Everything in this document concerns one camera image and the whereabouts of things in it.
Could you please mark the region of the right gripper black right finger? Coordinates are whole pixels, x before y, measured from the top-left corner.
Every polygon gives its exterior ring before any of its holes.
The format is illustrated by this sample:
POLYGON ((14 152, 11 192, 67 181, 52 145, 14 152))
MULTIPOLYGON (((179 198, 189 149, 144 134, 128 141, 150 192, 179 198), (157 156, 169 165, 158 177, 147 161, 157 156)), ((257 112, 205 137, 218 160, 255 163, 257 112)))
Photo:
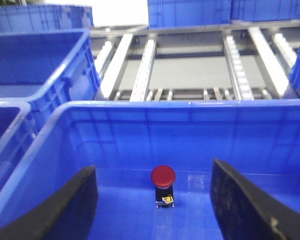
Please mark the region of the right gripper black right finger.
POLYGON ((300 213, 217 158, 212 162, 210 200, 225 240, 300 240, 300 213))

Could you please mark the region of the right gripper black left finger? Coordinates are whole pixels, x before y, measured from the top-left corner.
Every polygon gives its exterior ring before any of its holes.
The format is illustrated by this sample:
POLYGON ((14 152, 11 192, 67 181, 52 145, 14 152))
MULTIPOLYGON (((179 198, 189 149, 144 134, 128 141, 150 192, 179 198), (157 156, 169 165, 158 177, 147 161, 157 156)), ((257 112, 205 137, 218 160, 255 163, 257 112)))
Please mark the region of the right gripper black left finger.
POLYGON ((0 240, 86 240, 97 202, 96 168, 83 167, 40 205, 0 228, 0 240))

